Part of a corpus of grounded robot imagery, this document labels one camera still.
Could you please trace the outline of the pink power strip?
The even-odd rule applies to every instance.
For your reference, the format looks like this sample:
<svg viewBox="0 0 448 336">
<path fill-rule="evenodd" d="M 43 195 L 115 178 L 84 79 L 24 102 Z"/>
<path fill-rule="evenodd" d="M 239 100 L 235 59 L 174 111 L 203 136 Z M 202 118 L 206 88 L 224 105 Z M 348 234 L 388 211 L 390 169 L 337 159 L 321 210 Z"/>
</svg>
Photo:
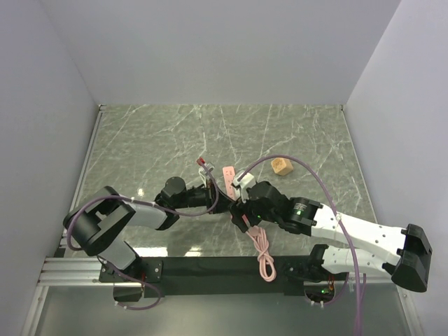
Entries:
<svg viewBox="0 0 448 336">
<path fill-rule="evenodd" d="M 233 166 L 226 166 L 222 168 L 222 172 L 227 196 L 230 197 L 232 200 L 236 200 L 237 195 L 235 193 L 234 187 L 232 186 L 233 179 L 235 177 L 235 168 Z"/>
</svg>

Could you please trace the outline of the tan wooden plug adapter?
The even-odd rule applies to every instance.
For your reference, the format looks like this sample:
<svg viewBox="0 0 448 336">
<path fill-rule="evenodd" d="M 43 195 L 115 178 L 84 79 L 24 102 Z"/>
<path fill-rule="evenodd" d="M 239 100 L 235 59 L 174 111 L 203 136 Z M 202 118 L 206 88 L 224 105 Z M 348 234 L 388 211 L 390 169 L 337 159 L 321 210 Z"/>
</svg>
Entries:
<svg viewBox="0 0 448 336">
<path fill-rule="evenodd" d="M 291 161 L 283 157 L 274 158 L 273 161 L 271 161 L 271 166 L 274 173 L 279 176 L 285 176 L 294 170 Z"/>
</svg>

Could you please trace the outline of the red square plug adapter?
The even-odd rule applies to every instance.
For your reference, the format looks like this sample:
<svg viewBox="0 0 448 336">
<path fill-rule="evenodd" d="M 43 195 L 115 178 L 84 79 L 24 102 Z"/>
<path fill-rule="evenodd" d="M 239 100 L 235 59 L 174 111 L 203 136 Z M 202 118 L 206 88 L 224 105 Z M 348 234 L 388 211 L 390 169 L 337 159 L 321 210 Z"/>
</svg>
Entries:
<svg viewBox="0 0 448 336">
<path fill-rule="evenodd" d="M 241 217 L 241 219 L 243 220 L 243 222 L 247 226 L 247 228 L 249 228 L 250 227 L 250 222 L 249 222 L 248 218 L 245 215 L 243 215 Z"/>
</svg>

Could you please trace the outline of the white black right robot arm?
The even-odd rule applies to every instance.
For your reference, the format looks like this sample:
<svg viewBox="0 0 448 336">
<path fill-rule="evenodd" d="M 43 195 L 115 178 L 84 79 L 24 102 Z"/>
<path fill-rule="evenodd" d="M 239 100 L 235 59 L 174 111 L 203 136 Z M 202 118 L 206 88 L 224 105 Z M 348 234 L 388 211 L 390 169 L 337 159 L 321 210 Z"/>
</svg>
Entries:
<svg viewBox="0 0 448 336">
<path fill-rule="evenodd" d="M 267 181 L 234 180 L 230 187 L 237 197 L 232 221 L 242 229 L 267 221 L 294 235 L 353 246 L 314 247 L 307 262 L 311 277 L 323 279 L 329 273 L 358 270 L 364 274 L 388 274 L 395 285 L 409 291 L 427 291 L 433 249 L 422 227 L 389 227 L 333 213 L 320 202 L 288 198 Z"/>
</svg>

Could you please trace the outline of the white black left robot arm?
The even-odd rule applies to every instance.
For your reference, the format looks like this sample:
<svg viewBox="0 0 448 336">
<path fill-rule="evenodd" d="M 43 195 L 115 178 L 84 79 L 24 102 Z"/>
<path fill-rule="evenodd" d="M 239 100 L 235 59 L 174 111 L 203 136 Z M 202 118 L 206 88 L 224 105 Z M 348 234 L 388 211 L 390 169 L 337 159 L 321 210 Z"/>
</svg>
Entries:
<svg viewBox="0 0 448 336">
<path fill-rule="evenodd" d="M 205 207 L 211 214 L 221 214 L 229 211 L 232 203 L 232 199 L 216 189 L 210 180 L 206 180 L 205 185 L 187 189 L 185 181 L 178 176 L 166 181 L 155 198 L 155 207 L 132 203 L 111 186 L 103 187 L 94 198 L 99 201 L 85 210 L 78 206 L 67 214 L 63 226 L 69 229 L 72 219 L 77 217 L 71 238 L 88 256 L 111 262 L 123 281 L 146 278 L 146 266 L 140 256 L 119 238 L 126 225 L 163 231 L 180 218 L 179 209 Z"/>
</svg>

